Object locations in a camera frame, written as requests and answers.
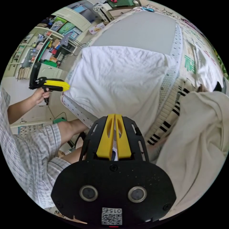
green container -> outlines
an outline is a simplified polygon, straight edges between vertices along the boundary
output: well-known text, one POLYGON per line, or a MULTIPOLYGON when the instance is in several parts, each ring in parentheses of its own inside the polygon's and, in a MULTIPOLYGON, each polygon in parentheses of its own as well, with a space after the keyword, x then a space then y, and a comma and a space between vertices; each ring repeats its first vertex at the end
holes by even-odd
POLYGON ((118 0, 116 3, 112 1, 107 2, 112 8, 120 7, 120 6, 134 6, 133 0, 118 0))
POLYGON ((52 66, 52 67, 57 67, 57 63, 55 63, 55 62, 53 62, 53 61, 51 61, 51 60, 45 60, 44 62, 43 62, 43 64, 46 64, 46 65, 49 65, 49 66, 52 66))
POLYGON ((67 121, 67 120, 66 120, 64 117, 59 118, 59 119, 54 119, 54 120, 53 120, 53 124, 59 123, 59 122, 63 122, 63 121, 67 121))

qr code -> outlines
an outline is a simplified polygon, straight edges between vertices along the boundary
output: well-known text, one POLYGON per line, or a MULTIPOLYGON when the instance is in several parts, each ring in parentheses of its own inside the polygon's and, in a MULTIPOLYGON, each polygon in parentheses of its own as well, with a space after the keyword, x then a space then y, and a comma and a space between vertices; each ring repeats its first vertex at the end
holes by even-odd
POLYGON ((122 209, 103 208, 102 224, 103 225, 122 225, 122 209))

cardboard box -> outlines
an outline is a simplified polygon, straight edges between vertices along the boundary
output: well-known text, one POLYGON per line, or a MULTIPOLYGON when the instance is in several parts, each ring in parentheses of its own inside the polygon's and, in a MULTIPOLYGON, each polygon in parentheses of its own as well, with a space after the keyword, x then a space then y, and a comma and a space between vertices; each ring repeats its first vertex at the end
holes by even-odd
POLYGON ((92 35, 98 33, 100 30, 102 30, 105 27, 104 23, 97 24, 96 26, 89 29, 90 33, 92 35))

white cabinet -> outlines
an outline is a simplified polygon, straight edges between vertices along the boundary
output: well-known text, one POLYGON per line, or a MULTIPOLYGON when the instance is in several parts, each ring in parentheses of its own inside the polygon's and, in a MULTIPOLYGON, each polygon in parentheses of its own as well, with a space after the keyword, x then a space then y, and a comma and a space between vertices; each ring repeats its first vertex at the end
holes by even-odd
POLYGON ((88 29, 91 25, 91 23, 83 17, 81 14, 77 13, 76 11, 64 7, 55 13, 53 13, 55 16, 59 16, 72 24, 74 24, 78 29, 80 29, 82 32, 84 32, 86 29, 88 29))
POLYGON ((61 73, 62 70, 59 68, 55 68, 47 64, 41 64, 37 78, 46 77, 48 79, 59 79, 61 73))

human arm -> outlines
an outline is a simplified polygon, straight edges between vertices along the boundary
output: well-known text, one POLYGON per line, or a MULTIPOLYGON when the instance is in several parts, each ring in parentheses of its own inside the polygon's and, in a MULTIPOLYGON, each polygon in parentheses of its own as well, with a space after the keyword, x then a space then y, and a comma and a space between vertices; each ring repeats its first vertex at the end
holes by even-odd
POLYGON ((10 105, 7 113, 8 113, 8 120, 9 124, 16 122, 20 119, 24 114, 26 114, 29 110, 31 110, 34 106, 38 105, 43 101, 44 98, 49 97, 50 92, 44 92, 42 88, 38 88, 32 96, 29 98, 10 105))

